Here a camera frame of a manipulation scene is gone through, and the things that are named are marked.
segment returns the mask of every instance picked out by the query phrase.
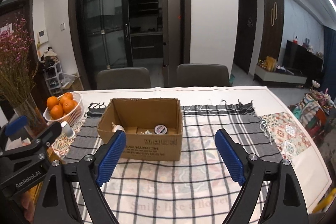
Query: orange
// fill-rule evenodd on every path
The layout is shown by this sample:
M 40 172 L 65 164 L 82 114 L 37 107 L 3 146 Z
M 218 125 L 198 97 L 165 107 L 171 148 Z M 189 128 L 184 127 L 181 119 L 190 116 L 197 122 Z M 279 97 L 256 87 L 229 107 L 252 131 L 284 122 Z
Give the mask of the orange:
M 47 107 L 52 110 L 52 108 L 55 106 L 55 105 L 58 105 L 58 99 L 57 97 L 55 96 L 51 96 L 48 98 L 47 100 Z
M 72 93 L 71 93 L 71 92 L 65 92 L 63 95 L 68 96 L 71 100 L 74 99 L 74 97 L 72 96 Z
M 74 100 L 65 100 L 63 103 L 63 110 L 66 114 L 70 113 L 76 107 Z
M 55 105 L 50 111 L 50 116 L 55 120 L 62 118 L 63 108 L 59 105 Z
M 67 95 L 62 95 L 62 97 L 59 99 L 59 103 L 63 105 L 65 100 L 71 100 L 71 98 Z

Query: gray chair back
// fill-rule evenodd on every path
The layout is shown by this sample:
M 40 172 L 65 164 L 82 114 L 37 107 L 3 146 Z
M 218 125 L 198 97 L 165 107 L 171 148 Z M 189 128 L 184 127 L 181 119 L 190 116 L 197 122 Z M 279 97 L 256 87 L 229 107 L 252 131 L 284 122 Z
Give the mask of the gray chair back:
M 151 79 L 146 68 L 102 70 L 97 75 L 97 89 L 150 89 Z
M 224 65 L 181 64 L 177 67 L 177 86 L 230 86 L 229 72 Z

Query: blue gripper pad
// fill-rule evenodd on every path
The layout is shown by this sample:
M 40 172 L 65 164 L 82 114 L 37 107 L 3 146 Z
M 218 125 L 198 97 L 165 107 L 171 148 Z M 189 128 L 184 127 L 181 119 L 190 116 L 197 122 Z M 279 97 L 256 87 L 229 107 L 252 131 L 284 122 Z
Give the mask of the blue gripper pad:
M 245 183 L 244 167 L 237 154 L 231 147 L 229 141 L 223 133 L 218 130 L 215 135 L 215 144 L 220 156 L 222 157 L 226 168 L 228 169 L 233 181 L 238 182 L 240 186 Z
M 28 124 L 26 116 L 20 116 L 6 126 L 5 135 L 9 137 Z
M 99 187 L 102 187 L 103 183 L 108 182 L 111 175 L 120 159 L 121 153 L 124 151 L 126 146 L 126 134 L 121 132 L 119 136 L 115 139 L 110 149 L 107 151 L 105 157 L 102 159 L 98 166 L 98 176 L 96 183 Z

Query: cardboard box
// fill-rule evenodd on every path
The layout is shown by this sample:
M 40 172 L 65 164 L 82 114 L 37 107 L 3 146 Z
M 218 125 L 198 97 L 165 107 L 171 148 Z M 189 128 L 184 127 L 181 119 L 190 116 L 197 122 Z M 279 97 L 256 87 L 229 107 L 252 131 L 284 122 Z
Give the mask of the cardboard box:
M 182 145 L 182 112 L 177 99 L 112 99 L 98 124 L 104 143 L 113 136 L 112 122 L 126 133 L 126 148 L 121 157 L 135 160 L 180 160 Z M 165 135 L 139 134 L 165 125 Z

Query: refrigerator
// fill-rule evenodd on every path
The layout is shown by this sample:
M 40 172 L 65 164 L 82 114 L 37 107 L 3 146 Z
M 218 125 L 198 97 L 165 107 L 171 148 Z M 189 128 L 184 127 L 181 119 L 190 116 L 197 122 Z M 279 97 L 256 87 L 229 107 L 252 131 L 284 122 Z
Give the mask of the refrigerator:
M 176 86 L 176 69 L 181 64 L 181 0 L 162 0 L 163 82 Z

